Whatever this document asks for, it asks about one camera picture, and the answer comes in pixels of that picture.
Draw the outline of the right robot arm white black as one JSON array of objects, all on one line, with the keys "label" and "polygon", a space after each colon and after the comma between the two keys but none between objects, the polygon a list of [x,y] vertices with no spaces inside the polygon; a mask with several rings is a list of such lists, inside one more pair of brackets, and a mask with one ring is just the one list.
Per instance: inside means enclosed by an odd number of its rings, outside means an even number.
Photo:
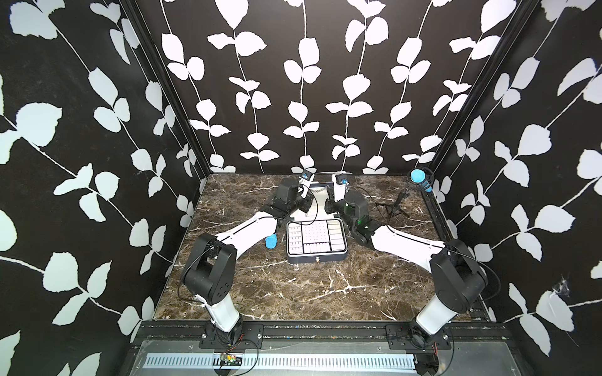
[{"label": "right robot arm white black", "polygon": [[432,343],[445,324],[469,310],[488,285],[486,272],[462,241],[431,241],[395,230],[370,216],[368,202],[358,191],[338,196],[329,188],[325,211],[338,214],[357,243],[396,255],[431,274],[434,296],[409,325],[417,347]]}]

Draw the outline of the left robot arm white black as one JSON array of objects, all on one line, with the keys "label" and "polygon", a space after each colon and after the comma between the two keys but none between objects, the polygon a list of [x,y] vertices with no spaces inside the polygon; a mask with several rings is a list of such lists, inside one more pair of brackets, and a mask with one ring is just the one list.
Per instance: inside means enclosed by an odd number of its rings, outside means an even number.
[{"label": "left robot arm white black", "polygon": [[305,170],[298,178],[283,179],[271,201],[250,219],[219,235],[204,233],[194,242],[180,285],[203,303],[219,332],[236,337],[241,331],[243,319],[230,296],[239,256],[277,233],[295,211],[310,210],[313,177]]}]

